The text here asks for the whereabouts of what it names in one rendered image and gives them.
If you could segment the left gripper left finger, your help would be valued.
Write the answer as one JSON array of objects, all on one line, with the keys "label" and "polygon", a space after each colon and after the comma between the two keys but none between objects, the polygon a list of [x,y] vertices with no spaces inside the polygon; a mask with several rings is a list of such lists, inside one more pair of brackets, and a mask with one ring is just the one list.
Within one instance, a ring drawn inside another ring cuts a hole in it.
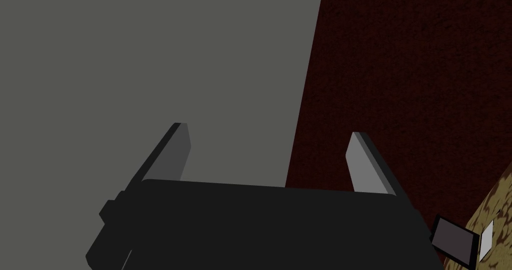
[{"label": "left gripper left finger", "polygon": [[191,151],[186,123],[174,123],[130,180],[126,190],[144,180],[175,180],[183,175]]}]

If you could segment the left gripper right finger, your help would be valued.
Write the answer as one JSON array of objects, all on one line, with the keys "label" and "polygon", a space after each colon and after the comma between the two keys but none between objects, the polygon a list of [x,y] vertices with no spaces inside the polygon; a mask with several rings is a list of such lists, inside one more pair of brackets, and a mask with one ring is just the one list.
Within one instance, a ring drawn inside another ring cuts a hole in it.
[{"label": "left gripper right finger", "polygon": [[345,160],[354,191],[400,195],[400,184],[367,133],[351,133]]}]

